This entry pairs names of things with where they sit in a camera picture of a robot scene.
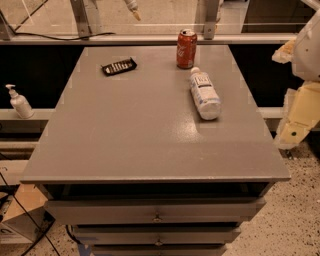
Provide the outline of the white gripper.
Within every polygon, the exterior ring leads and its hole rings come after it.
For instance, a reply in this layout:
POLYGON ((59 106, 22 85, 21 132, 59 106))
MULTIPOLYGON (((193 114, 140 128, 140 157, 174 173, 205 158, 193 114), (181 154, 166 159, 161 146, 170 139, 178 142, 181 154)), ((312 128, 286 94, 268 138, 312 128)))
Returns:
POLYGON ((320 121, 320 13, 315 13, 295 39, 287 41, 272 55, 285 64, 292 61, 293 74, 305 81, 297 90, 288 89, 283 117, 274 144, 283 150, 298 146, 320 121))

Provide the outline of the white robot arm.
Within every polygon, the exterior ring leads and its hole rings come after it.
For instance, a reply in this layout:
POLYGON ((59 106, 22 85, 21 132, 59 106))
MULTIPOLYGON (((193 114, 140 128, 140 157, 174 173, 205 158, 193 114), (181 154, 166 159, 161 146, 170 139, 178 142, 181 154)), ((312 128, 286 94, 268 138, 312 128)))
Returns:
POLYGON ((274 144, 283 150, 298 146, 320 121, 320 6, 319 0, 301 0, 315 10, 295 39, 276 50, 272 60, 291 63, 294 76, 303 84, 288 89, 284 96, 283 117, 274 144))

